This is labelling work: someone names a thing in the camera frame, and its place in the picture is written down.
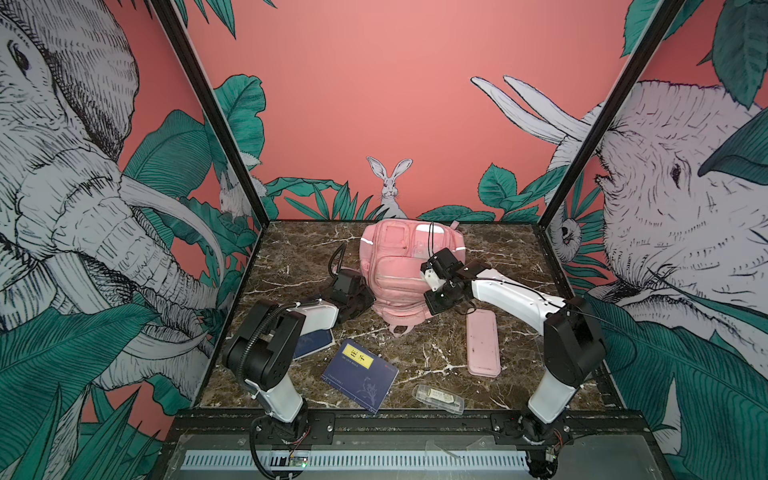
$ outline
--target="brown marble surface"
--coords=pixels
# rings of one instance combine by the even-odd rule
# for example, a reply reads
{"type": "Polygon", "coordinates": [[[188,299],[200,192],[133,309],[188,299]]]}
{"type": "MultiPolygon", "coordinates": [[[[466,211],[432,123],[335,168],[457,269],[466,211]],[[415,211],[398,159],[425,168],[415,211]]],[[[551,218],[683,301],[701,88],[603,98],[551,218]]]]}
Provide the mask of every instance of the brown marble surface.
{"type": "MultiPolygon", "coordinates": [[[[251,270],[240,305],[226,335],[231,337],[245,313],[259,299],[278,303],[293,301],[319,291],[328,281],[327,263],[339,242],[349,241],[344,264],[359,265],[359,238],[363,223],[275,222],[267,229],[251,270]]],[[[504,275],[557,294],[533,231],[522,225],[459,226],[467,246],[467,259],[480,260],[504,275]]],[[[400,369],[382,408],[428,408],[412,397],[419,383],[458,394],[467,409],[521,409],[535,391],[544,372],[543,339],[521,320],[484,303],[478,308],[496,313],[502,373],[494,379],[470,375],[466,368],[466,319],[451,310],[433,317],[412,332],[395,338],[387,324],[369,310],[333,330],[337,344],[294,361],[290,377],[310,408],[360,408],[320,379],[338,350],[338,343],[354,339],[372,353],[400,369]]],[[[200,406],[258,407],[241,389],[220,358],[204,387],[200,406]]],[[[573,409],[603,409],[594,381],[571,401],[573,409]]]]}

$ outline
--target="rabbit ear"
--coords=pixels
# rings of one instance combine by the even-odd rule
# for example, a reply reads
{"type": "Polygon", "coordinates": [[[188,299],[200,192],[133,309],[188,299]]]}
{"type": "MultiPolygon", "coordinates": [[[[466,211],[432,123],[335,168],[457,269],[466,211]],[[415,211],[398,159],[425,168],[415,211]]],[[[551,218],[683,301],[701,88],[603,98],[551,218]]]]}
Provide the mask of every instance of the rabbit ear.
{"type": "Polygon", "coordinates": [[[368,163],[371,164],[371,170],[373,170],[373,174],[382,180],[386,180],[386,168],[384,168],[384,165],[382,165],[382,163],[376,160],[374,157],[367,157],[367,159],[368,163]]]}
{"type": "Polygon", "coordinates": [[[399,164],[397,164],[397,167],[395,167],[395,171],[392,172],[392,178],[397,178],[400,175],[404,174],[406,170],[408,170],[411,165],[413,165],[413,160],[410,158],[406,158],[405,160],[401,160],[399,164]]]}

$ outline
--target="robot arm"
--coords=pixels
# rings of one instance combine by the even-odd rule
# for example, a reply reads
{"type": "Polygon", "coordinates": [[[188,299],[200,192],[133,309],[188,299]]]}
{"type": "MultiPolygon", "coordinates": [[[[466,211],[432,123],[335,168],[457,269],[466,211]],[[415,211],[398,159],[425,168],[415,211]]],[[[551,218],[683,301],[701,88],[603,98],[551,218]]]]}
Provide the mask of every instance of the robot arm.
{"type": "Polygon", "coordinates": [[[524,434],[532,442],[548,434],[580,384],[605,357],[600,325],[586,302],[546,295],[501,275],[488,265],[464,265],[448,249],[422,264],[430,286],[424,294],[430,313],[436,315],[467,299],[490,303],[516,316],[544,336],[545,374],[528,400],[524,434]]]}

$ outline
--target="dark blue notebook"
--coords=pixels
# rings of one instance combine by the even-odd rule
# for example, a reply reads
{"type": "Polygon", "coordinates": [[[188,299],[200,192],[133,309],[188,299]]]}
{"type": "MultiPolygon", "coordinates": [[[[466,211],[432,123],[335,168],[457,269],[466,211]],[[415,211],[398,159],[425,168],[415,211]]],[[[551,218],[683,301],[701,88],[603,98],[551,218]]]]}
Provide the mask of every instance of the dark blue notebook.
{"type": "Polygon", "coordinates": [[[351,340],[344,340],[320,378],[376,414],[397,373],[398,369],[391,363],[351,340]]]}

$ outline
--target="pink wall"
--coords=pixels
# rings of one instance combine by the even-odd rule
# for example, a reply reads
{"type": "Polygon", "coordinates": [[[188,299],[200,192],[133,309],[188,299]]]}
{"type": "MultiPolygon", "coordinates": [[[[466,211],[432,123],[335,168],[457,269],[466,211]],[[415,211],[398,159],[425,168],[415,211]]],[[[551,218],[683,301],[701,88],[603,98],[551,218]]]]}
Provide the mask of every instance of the pink wall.
{"type": "MultiPolygon", "coordinates": [[[[188,3],[188,31],[214,87],[235,74],[263,81],[266,143],[254,176],[349,180],[367,197],[382,182],[366,156],[390,173],[412,158],[397,187],[400,207],[416,217],[445,204],[488,210],[477,185],[491,163],[522,188],[554,151],[512,125],[470,78],[498,86],[503,75],[520,78],[581,117],[624,65],[631,2],[314,0],[275,9],[233,0],[237,38],[210,9],[206,23],[188,3]]],[[[277,205],[281,218],[303,217],[277,205]]]]}

